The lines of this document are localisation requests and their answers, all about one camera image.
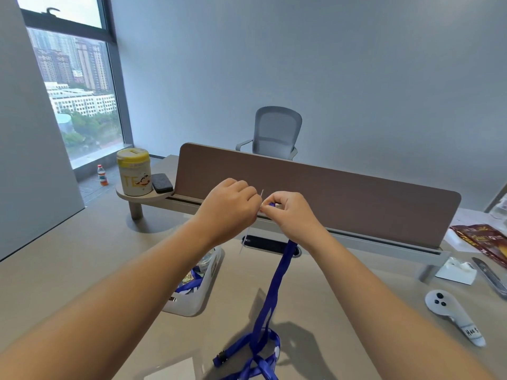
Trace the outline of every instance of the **office chair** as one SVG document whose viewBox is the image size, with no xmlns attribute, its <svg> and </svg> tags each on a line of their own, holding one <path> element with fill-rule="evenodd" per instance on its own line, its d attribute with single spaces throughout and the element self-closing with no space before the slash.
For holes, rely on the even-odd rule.
<svg viewBox="0 0 507 380">
<path fill-rule="evenodd" d="M 281 106 L 265 106 L 255 115 L 253 139 L 239 143 L 236 150 L 253 141 L 252 152 L 279 159 L 292 160 L 298 150 L 298 139 L 303 118 L 292 109 Z"/>
</svg>

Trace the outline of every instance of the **chair armrest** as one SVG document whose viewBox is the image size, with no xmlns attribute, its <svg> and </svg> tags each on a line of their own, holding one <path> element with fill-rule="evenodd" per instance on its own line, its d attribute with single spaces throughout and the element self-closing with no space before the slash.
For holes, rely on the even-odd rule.
<svg viewBox="0 0 507 380">
<path fill-rule="evenodd" d="M 248 144 L 248 143 L 251 143 L 254 139 L 251 139 L 251 140 L 246 140 L 246 141 L 243 141 L 242 143 L 239 143 L 237 146 L 236 146 L 236 150 L 241 150 L 241 147 Z"/>
<path fill-rule="evenodd" d="M 292 152 L 290 153 L 290 155 L 288 155 L 288 159 L 292 160 L 296 154 L 298 154 L 298 149 L 294 147 L 292 148 Z"/>
</svg>

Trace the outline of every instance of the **red snack package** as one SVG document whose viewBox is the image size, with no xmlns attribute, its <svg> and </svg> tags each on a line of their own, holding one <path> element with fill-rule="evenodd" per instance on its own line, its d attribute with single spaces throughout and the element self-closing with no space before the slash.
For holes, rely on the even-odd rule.
<svg viewBox="0 0 507 380">
<path fill-rule="evenodd" d="M 507 269 L 507 237 L 488 224 L 453 225 L 456 234 Z"/>
</svg>

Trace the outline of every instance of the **left hand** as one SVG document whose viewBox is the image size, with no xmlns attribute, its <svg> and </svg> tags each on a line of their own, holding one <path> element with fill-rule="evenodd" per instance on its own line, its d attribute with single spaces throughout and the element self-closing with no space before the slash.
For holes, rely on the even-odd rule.
<svg viewBox="0 0 507 380">
<path fill-rule="evenodd" d="M 213 188 L 191 221 L 209 239 L 212 248 L 253 224 L 261 203 L 253 186 L 228 178 Z"/>
</svg>

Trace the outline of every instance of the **desk divider panel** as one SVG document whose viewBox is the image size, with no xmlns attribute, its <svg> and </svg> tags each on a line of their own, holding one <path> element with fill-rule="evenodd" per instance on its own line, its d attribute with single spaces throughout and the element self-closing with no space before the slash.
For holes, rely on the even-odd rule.
<svg viewBox="0 0 507 380">
<path fill-rule="evenodd" d="M 228 177 L 264 190 L 301 192 L 328 229 L 437 248 L 461 201 L 459 193 L 291 160 L 186 143 L 175 194 L 204 199 Z"/>
</svg>

